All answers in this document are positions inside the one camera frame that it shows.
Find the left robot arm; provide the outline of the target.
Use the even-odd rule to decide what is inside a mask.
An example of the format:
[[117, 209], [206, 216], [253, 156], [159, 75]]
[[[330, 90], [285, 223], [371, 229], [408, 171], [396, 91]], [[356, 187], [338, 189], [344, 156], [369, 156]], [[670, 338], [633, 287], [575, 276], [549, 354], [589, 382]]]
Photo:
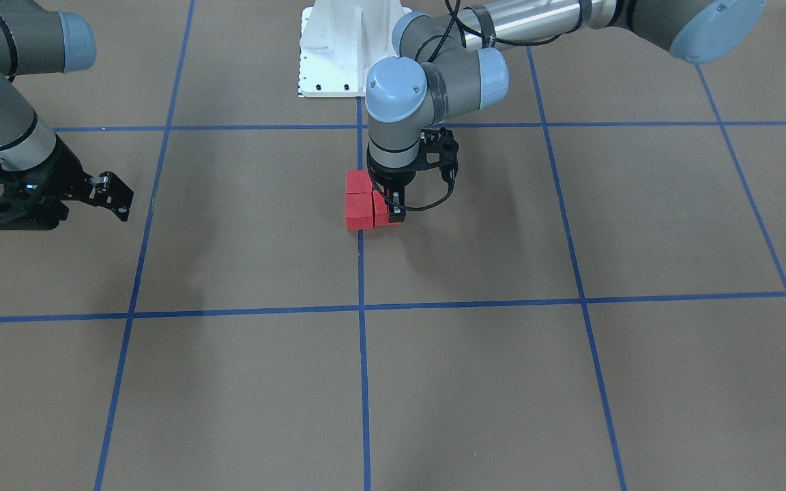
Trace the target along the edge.
[[445, 16], [410, 12], [391, 33], [395, 55], [368, 72], [367, 204], [372, 226], [405, 221], [417, 207], [405, 189], [436, 168], [453, 193], [459, 146], [450, 118], [505, 99], [503, 50], [546, 46], [583, 29], [632, 32], [673, 58], [703, 65], [725, 56], [755, 28], [763, 1], [493, 1]]

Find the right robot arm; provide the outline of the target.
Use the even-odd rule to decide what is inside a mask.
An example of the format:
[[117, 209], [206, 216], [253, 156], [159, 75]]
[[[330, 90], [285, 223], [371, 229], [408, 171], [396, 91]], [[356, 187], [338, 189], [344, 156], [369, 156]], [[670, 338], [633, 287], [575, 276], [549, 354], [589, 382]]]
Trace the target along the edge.
[[91, 68], [96, 35], [78, 14], [0, 1], [0, 230], [52, 230], [74, 200], [129, 218], [134, 192], [113, 172], [94, 177], [14, 86], [18, 76]]

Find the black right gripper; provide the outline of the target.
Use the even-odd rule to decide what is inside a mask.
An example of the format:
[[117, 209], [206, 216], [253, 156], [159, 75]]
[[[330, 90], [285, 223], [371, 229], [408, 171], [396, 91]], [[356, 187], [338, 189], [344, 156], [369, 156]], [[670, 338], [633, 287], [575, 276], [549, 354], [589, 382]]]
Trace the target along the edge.
[[8, 171], [0, 164], [0, 230], [52, 230], [68, 218], [66, 200], [87, 200], [127, 222], [134, 192], [115, 173], [92, 177], [60, 137], [53, 152], [30, 170]]

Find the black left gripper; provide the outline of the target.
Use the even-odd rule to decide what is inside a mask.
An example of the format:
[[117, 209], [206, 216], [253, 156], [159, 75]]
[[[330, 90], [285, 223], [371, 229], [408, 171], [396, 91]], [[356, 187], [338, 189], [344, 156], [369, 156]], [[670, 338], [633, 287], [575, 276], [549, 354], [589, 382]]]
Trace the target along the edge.
[[380, 149], [373, 151], [374, 148], [374, 142], [370, 142], [367, 149], [367, 170], [375, 193], [386, 202], [390, 224], [405, 221], [405, 187], [413, 181], [418, 172], [436, 168], [447, 185], [446, 195], [443, 197], [449, 198], [453, 194], [459, 170], [459, 161], [456, 158], [459, 144], [453, 132], [447, 128], [422, 130], [413, 146], [417, 153], [411, 158], [404, 153], [403, 167], [394, 168], [390, 164], [381, 164], [377, 161], [377, 156], [383, 152]]

